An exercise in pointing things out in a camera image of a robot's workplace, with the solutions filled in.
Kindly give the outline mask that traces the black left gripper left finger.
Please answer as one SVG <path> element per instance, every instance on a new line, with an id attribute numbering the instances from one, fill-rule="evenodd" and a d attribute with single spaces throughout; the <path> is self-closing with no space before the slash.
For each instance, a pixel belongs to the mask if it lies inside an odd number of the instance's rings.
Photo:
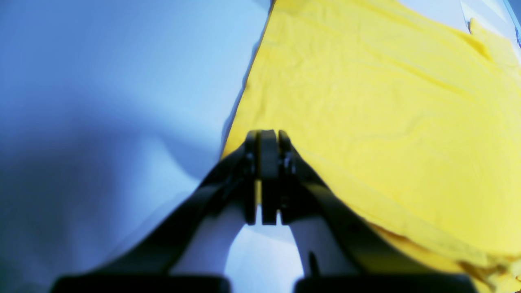
<path id="1" fill-rule="evenodd" d="M 52 293 L 230 293 L 231 245 L 256 222 L 259 134 L 250 131 L 145 239 L 96 270 L 56 280 Z"/>

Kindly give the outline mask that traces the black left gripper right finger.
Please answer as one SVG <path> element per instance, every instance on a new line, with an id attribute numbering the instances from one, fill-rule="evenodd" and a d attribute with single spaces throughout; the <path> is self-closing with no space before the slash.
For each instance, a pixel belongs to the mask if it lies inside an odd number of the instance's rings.
<path id="1" fill-rule="evenodd" d="M 304 277 L 295 293 L 475 293 L 464 274 L 439 273 L 392 247 L 339 200 L 284 131 L 260 133 L 263 224 L 279 215 Z"/>

